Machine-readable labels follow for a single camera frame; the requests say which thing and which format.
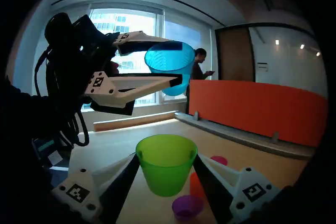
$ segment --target dark shirt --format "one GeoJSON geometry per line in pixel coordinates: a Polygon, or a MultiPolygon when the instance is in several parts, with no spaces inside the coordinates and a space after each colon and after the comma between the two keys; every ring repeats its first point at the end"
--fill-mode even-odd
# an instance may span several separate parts
{"type": "Polygon", "coordinates": [[[191,79],[206,79],[207,76],[202,72],[200,65],[197,62],[194,62],[192,66],[192,77],[191,79]]]}

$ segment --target blue cup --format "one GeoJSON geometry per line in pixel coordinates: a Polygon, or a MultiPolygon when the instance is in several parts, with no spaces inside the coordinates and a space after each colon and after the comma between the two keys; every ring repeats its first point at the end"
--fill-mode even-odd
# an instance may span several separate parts
{"type": "Polygon", "coordinates": [[[152,73],[182,74],[182,84],[162,90],[170,96],[180,95],[186,90],[194,60],[194,49],[178,41],[157,43],[144,56],[144,61],[152,73]]]}

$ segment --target purple cup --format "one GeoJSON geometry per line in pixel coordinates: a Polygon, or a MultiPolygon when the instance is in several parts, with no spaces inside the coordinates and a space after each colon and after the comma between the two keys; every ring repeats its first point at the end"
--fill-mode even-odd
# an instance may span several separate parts
{"type": "Polygon", "coordinates": [[[184,195],[175,199],[171,207],[177,220],[188,221],[203,210],[204,202],[199,197],[184,195]]]}

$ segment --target black cable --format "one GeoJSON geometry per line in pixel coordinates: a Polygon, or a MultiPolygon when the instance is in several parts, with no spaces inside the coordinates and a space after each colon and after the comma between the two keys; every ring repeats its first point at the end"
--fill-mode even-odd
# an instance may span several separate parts
{"type": "Polygon", "coordinates": [[[41,94],[39,92],[39,86],[37,83],[37,72],[39,71],[40,66],[42,65],[43,61],[47,58],[48,53],[51,51],[50,46],[47,47],[47,49],[42,53],[42,55],[40,56],[39,60],[36,63],[35,66],[35,71],[34,71],[34,83],[35,83],[35,89],[36,89],[36,93],[38,96],[41,97],[41,94]]]}
{"type": "MultiPolygon", "coordinates": [[[[35,66],[34,72],[34,83],[35,89],[38,96],[41,96],[41,93],[38,88],[37,83],[37,72],[40,66],[43,64],[44,60],[47,59],[48,53],[51,51],[50,46],[42,53],[37,64],[35,66]]],[[[55,141],[64,142],[69,148],[73,148],[74,144],[78,146],[86,146],[89,144],[89,133],[87,131],[87,127],[85,125],[85,121],[83,115],[81,113],[81,102],[80,100],[76,100],[74,104],[67,104],[68,100],[64,100],[64,98],[60,95],[60,87],[57,82],[57,74],[53,67],[53,64],[49,61],[46,67],[46,85],[48,90],[48,96],[55,102],[55,106],[59,106],[59,111],[63,116],[63,121],[61,124],[60,132],[55,135],[55,141]],[[79,127],[77,124],[77,120],[75,117],[75,113],[78,114],[79,120],[81,122],[83,132],[84,132],[84,142],[79,141],[79,127]]]]}

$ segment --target orange cup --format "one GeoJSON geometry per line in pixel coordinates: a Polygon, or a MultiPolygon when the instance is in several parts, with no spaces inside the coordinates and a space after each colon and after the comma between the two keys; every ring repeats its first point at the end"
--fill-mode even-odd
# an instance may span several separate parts
{"type": "Polygon", "coordinates": [[[190,195],[197,196],[203,200],[207,200],[202,184],[196,174],[193,172],[190,175],[190,195]]]}

